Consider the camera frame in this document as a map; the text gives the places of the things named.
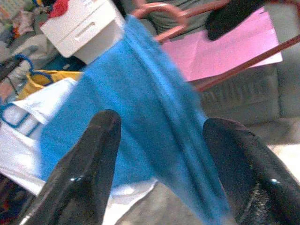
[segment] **pink folder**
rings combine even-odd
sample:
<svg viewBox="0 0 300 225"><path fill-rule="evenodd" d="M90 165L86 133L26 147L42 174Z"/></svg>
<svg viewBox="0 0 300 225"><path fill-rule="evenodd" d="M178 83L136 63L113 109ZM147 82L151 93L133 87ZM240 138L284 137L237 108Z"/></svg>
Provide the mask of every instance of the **pink folder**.
<svg viewBox="0 0 300 225"><path fill-rule="evenodd" d="M270 15L261 8L217 41L209 41L206 31L200 31L182 40L166 42L162 48L186 81L195 81L226 72L277 45ZM281 53L278 53L254 66L281 61Z"/></svg>

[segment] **white cloth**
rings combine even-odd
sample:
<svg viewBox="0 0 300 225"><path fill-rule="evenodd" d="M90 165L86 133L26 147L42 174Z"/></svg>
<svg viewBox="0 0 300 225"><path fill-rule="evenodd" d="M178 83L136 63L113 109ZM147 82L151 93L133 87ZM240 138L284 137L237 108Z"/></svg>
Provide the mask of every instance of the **white cloth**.
<svg viewBox="0 0 300 225"><path fill-rule="evenodd" d="M30 113L18 128L12 128L1 121L0 173L35 195L45 183L37 178L42 166L38 149L41 128L59 110L75 84L76 81L72 78L63 79L31 94L22 101L13 102L14 105L3 112L3 118L11 124L17 124L26 113ZM27 137L26 134L37 123L41 123L39 128Z"/></svg>
<svg viewBox="0 0 300 225"><path fill-rule="evenodd" d="M20 47L18 47L11 56L21 53L26 48L36 45L38 47L37 51L29 56L32 63L34 64L34 69L40 69L48 62L53 60L57 55L58 51L52 45L52 43L47 39L44 34L38 34L28 38Z"/></svg>
<svg viewBox="0 0 300 225"><path fill-rule="evenodd" d="M41 128L57 112L76 81L65 78L39 90L4 112L4 118L17 124L26 114L30 116L22 126L13 129L5 122L0 127L0 173L34 195L38 195L45 182L38 179L40 151L38 139ZM37 122L42 125L30 137L26 134ZM128 184L112 190L102 225L114 225L137 201L144 198L156 184L156 180Z"/></svg>

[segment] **blue cloth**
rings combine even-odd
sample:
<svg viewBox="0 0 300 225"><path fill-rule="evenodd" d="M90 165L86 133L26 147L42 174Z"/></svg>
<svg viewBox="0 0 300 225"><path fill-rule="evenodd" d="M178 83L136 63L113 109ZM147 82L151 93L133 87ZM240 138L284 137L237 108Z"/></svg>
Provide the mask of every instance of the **blue cloth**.
<svg viewBox="0 0 300 225"><path fill-rule="evenodd" d="M133 16L124 37L87 66L41 137L43 179L78 141L92 118L113 109L122 137L113 187L156 177L206 224L229 212L202 136L206 116L157 42Z"/></svg>

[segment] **couch cushion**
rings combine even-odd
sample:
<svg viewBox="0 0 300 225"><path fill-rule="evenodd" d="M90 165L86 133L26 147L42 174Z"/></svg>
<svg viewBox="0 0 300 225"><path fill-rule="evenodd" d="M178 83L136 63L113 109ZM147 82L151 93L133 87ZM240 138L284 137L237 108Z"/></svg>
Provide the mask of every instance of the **couch cushion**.
<svg viewBox="0 0 300 225"><path fill-rule="evenodd" d="M280 42L298 35L299 20L292 6L267 5ZM276 65L282 117L300 115L300 44L282 51L283 61Z"/></svg>
<svg viewBox="0 0 300 225"><path fill-rule="evenodd" d="M186 10L188 8L193 8L195 6L211 2L213 0L147 0L148 3L158 2L158 1L163 3L169 3L179 7L182 10ZM188 27L186 32L202 27L205 23L205 19L207 16L208 13L202 13L200 15L191 17L189 19L190 26ZM160 12L150 13L150 19L153 22L158 33L164 32L177 25L177 23L166 13L160 13Z"/></svg>
<svg viewBox="0 0 300 225"><path fill-rule="evenodd" d="M272 118L279 115L278 78L274 65L250 68L202 92L200 96L202 107L209 116L249 124L267 120L268 113ZM263 103L260 105L265 109L258 106L259 110L254 110L254 105L258 103Z"/></svg>

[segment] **gray couch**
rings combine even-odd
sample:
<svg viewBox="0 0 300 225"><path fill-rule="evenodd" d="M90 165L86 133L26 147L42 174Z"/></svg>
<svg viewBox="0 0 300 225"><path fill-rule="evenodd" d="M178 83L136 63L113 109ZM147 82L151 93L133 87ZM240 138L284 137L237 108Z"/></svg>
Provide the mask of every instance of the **gray couch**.
<svg viewBox="0 0 300 225"><path fill-rule="evenodd" d="M207 0L163 0L177 4L182 9L203 4ZM134 10L130 0L122 1L127 13ZM297 14L293 7L266 5L280 42L296 36ZM188 33L203 30L206 15L191 21ZM152 32L162 32L172 21L162 14L151 14L143 19L144 25ZM219 85L200 93L202 107L210 117L224 117L253 124L275 120L280 117L300 116L300 44L282 52L283 62L273 65L249 68Z"/></svg>

